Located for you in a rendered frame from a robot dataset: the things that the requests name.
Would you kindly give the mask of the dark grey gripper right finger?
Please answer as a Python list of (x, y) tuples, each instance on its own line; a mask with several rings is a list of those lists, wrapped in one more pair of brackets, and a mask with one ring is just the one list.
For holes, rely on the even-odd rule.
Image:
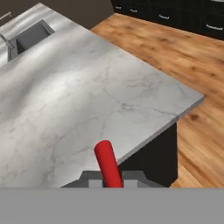
[(163, 188), (162, 185), (147, 179), (143, 171), (123, 171), (122, 182), (124, 188)]

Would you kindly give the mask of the black kitchen island cabinet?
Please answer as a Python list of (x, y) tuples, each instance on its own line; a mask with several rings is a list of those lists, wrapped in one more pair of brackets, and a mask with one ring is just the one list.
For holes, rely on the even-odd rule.
[(120, 173), (142, 171), (147, 179), (170, 187), (178, 178), (177, 124), (120, 163), (118, 169)]

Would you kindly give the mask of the grey sink basin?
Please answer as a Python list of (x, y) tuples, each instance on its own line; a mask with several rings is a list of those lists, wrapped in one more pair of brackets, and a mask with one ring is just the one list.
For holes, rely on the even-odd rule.
[(52, 34), (54, 34), (54, 29), (45, 20), (38, 21), (10, 40), (12, 47), (8, 48), (8, 61), (14, 60), (19, 54)]

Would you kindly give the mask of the red straw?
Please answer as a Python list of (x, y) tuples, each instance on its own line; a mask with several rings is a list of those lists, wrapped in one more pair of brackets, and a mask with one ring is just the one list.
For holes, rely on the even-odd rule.
[(123, 186), (121, 176), (118, 171), (115, 153), (112, 143), (109, 140), (102, 140), (94, 147), (101, 175), (106, 187), (120, 188)]

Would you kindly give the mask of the black cupboard run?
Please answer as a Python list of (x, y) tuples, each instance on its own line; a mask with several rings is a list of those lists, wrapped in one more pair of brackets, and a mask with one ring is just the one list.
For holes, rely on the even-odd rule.
[(224, 0), (110, 0), (114, 11), (224, 41)]

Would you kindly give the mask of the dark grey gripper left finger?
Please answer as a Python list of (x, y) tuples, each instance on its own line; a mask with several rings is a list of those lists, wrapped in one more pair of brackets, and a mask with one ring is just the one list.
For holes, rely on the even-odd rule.
[(63, 185), (63, 188), (103, 188), (104, 183), (100, 171), (84, 171), (78, 179)]

